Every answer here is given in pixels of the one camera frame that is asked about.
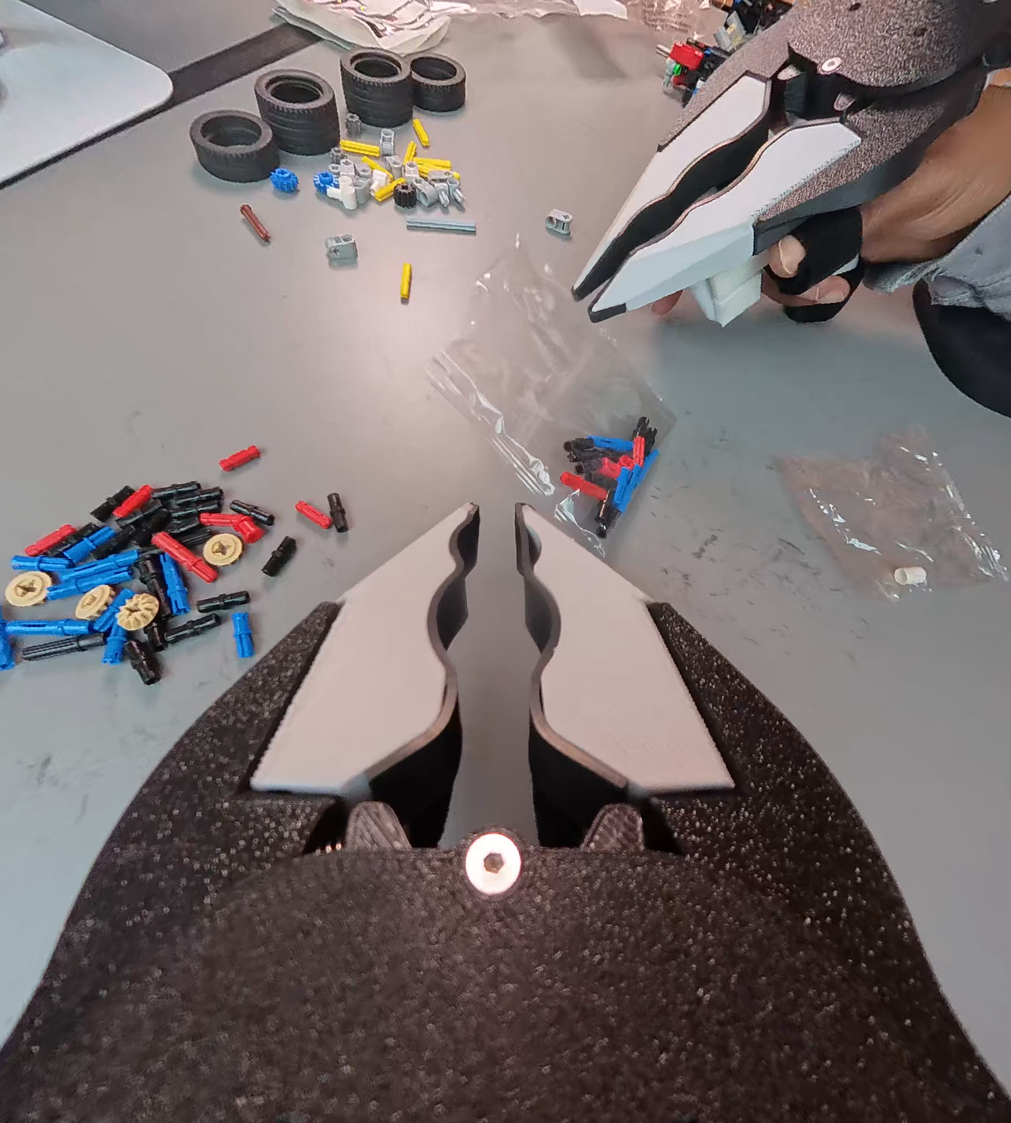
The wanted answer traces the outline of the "pile of red blue black pins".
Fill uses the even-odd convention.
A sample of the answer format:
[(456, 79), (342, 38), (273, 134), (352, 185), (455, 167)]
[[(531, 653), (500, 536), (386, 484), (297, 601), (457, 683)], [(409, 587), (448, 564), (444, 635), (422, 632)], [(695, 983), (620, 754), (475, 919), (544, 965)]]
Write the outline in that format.
[[(22, 664), (91, 654), (104, 667), (128, 667), (145, 686), (160, 683), (164, 654), (177, 645), (228, 634), (233, 612), (247, 612), (255, 638), (253, 593), (229, 575), (249, 553), (259, 553), (276, 523), (265, 504), (197, 480), (122, 486), (79, 524), (67, 523), (22, 548), (15, 570), (46, 570), (49, 596), (34, 608), (12, 608), (0, 595), (0, 674)], [(245, 542), (242, 558), (222, 569), (204, 562), (211, 536), (233, 532)], [(78, 599), (110, 584), (117, 592), (97, 621), (74, 617)], [(127, 632), (117, 612), (137, 593), (160, 599), (160, 617), (145, 630)], [(246, 663), (249, 659), (239, 659)]]

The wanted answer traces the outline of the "black toy tyre stack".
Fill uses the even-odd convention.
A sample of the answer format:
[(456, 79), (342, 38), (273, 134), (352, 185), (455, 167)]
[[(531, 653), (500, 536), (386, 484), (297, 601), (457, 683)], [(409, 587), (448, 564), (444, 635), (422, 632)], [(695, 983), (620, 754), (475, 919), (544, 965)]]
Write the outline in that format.
[(338, 149), (338, 106), (324, 77), (302, 70), (270, 71), (255, 80), (254, 92), (281, 153), (319, 156)]
[(409, 63), (384, 49), (355, 49), (341, 57), (341, 83), (348, 113), (364, 125), (397, 129), (415, 116)]

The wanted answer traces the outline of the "white paper packet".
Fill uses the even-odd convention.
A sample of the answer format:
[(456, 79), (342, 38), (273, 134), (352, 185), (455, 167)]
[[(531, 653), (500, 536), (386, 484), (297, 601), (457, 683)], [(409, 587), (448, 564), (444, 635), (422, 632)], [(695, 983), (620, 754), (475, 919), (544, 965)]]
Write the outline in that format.
[(401, 57), (440, 44), (452, 22), (418, 1), (275, 1), (273, 16), (339, 49), (384, 49)]

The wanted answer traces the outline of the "heap of colourful toy parts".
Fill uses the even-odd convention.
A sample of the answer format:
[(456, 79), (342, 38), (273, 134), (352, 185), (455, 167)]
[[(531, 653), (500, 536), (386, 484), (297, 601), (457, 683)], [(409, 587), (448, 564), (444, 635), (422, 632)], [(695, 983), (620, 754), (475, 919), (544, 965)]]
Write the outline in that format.
[(794, 7), (793, 1), (710, 1), (703, 4), (725, 15), (723, 24), (712, 36), (696, 33), (673, 43), (667, 51), (659, 48), (666, 62), (663, 88), (667, 94), (678, 97), (682, 104), (689, 104), (714, 70), (736, 51), (778, 22)]

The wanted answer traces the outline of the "bagged bunch of toy pins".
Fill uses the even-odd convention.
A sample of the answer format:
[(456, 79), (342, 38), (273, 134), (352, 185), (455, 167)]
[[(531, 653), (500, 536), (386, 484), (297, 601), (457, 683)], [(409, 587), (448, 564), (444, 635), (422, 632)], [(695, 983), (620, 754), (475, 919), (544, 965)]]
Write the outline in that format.
[(572, 497), (593, 504), (583, 529), (604, 542), (657, 463), (658, 429), (650, 416), (639, 416), (627, 437), (588, 433), (563, 442), (563, 449), (570, 471), (559, 481)]

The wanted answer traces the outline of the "pile of grey yellow parts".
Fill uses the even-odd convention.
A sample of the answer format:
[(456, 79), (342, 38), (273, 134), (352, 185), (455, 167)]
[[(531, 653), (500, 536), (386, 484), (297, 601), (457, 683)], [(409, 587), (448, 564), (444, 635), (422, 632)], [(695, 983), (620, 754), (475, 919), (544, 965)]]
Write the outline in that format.
[[(331, 171), (339, 177), (339, 198), (331, 190), (318, 198), (341, 206), (347, 211), (362, 210), (367, 204), (392, 201), (394, 184), (415, 183), (418, 194), (416, 209), (462, 212), (467, 197), (455, 164), (432, 148), (430, 126), (415, 113), (397, 129), (364, 125), (346, 112), (341, 120), (341, 143), (329, 150), (315, 173)], [(315, 176), (311, 179), (315, 188)]]

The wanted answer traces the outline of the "clear plastic wrapper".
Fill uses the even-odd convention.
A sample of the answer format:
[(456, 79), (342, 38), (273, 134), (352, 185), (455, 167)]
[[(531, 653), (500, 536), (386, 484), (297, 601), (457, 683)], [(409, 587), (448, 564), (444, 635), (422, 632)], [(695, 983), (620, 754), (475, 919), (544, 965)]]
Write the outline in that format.
[(464, 15), (497, 16), (502, 18), (549, 16), (610, 17), (627, 20), (625, 2), (620, 1), (461, 1)]

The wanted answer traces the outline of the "empty crumpled plastic bag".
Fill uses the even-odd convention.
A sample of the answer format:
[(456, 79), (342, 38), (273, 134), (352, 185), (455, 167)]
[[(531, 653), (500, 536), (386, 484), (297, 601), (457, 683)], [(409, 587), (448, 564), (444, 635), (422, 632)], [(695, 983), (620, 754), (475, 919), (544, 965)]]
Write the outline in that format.
[[(789, 456), (776, 468), (796, 511), (863, 594), (898, 602), (1009, 579), (920, 426), (880, 436), (862, 458)], [(898, 586), (900, 566), (923, 567), (928, 581)]]

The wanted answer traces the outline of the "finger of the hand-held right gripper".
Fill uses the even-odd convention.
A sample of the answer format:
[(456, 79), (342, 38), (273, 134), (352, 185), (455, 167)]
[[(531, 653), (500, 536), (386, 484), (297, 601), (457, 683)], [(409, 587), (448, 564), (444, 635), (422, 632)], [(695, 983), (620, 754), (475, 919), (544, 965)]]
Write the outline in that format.
[(589, 305), (590, 319), (600, 322), (691, 290), (708, 319), (729, 323), (762, 294), (767, 253), (755, 249), (756, 221), (859, 141), (838, 121), (778, 133), (734, 184), (695, 202), (670, 232), (636, 248)]
[(726, 188), (752, 161), (769, 129), (772, 81), (744, 74), (714, 100), (694, 98), (696, 115), (661, 145), (572, 286), (583, 299), (602, 291), (632, 253), (673, 232), (696, 200)]

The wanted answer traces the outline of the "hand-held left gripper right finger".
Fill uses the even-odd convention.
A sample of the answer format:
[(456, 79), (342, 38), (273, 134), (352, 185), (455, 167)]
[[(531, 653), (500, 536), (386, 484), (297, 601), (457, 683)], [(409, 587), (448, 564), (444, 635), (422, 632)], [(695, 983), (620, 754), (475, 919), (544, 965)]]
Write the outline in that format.
[(652, 601), (532, 506), (514, 506), (541, 741), (632, 797), (730, 792)]

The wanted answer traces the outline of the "white monitor stand base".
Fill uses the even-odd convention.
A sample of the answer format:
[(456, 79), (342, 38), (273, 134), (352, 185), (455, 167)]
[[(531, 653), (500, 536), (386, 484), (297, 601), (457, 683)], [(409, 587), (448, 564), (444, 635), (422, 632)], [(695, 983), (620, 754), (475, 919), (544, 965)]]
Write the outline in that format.
[(0, 2), (0, 188), (166, 104), (163, 70), (25, 2)]

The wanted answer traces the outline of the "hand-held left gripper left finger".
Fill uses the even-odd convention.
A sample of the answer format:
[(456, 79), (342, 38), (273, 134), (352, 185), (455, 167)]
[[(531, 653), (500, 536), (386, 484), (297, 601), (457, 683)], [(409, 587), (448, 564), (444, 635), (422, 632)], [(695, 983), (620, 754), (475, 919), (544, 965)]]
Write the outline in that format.
[(361, 579), (251, 778), (256, 792), (367, 796), (457, 707), (448, 649), (470, 615), (480, 509), (466, 503)]

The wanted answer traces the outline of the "clear plastic bag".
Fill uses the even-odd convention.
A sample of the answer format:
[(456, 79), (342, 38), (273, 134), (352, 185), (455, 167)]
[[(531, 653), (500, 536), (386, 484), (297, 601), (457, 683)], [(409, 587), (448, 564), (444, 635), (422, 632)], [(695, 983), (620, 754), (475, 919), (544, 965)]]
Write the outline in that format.
[[(630, 537), (675, 416), (552, 270), (534, 264), (520, 235), (475, 281), (470, 322), (429, 360), (426, 376), (559, 529), (604, 558)], [(563, 442), (588, 433), (627, 437), (639, 416), (658, 429), (659, 457), (601, 542), (583, 529), (593, 504), (572, 497), (559, 481), (570, 471)]]

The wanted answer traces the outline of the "person's right hand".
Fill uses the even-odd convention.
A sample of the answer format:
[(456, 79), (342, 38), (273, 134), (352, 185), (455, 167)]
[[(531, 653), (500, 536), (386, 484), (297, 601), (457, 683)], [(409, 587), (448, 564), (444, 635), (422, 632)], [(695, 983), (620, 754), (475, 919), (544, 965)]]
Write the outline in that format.
[(862, 225), (866, 287), (926, 282), (933, 303), (1011, 321), (1011, 70), (907, 181), (863, 206)]

